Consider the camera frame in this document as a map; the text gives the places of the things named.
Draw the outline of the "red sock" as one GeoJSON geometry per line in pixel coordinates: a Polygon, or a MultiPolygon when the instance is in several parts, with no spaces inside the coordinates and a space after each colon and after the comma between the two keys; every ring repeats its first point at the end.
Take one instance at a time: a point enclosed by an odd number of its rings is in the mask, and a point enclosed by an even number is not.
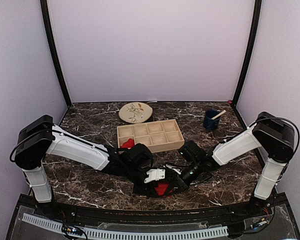
{"type": "Polygon", "coordinates": [[[135,146],[135,141],[133,138],[129,138],[127,141],[125,141],[122,145],[121,148],[123,149],[131,149],[135,146]]]}
{"type": "Polygon", "coordinates": [[[165,195],[165,192],[167,191],[168,187],[169,187],[169,183],[168,182],[159,182],[157,184],[157,186],[154,187],[154,189],[155,189],[157,195],[159,197],[161,197],[161,196],[165,195]]]}

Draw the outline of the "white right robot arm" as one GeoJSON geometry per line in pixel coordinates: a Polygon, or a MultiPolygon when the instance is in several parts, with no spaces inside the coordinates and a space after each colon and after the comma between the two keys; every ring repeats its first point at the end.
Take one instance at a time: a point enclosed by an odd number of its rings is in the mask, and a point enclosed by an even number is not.
{"type": "Polygon", "coordinates": [[[209,151],[203,150],[192,140],[187,141],[178,152],[190,165],[181,173],[172,172],[170,192],[183,192],[202,173],[215,171],[247,152],[263,148],[267,152],[267,160],[254,189],[254,199],[245,205],[245,213],[256,217],[264,210],[264,201],[280,181],[299,144],[300,131],[294,122],[263,111],[245,130],[209,151]]]}

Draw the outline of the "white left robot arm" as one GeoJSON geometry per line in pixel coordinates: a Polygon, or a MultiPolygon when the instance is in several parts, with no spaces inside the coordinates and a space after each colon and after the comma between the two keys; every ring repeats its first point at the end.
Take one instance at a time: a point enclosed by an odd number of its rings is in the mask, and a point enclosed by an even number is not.
{"type": "Polygon", "coordinates": [[[142,143],[131,148],[93,143],[63,130],[53,123],[52,116],[43,115],[19,132],[9,160],[22,169],[41,210],[50,218],[57,218],[61,208],[53,201],[53,191],[43,167],[46,155],[63,157],[99,172],[126,177],[136,190],[147,196],[158,195],[154,182],[166,176],[164,169],[143,166],[147,161],[153,161],[153,155],[142,143]]]}

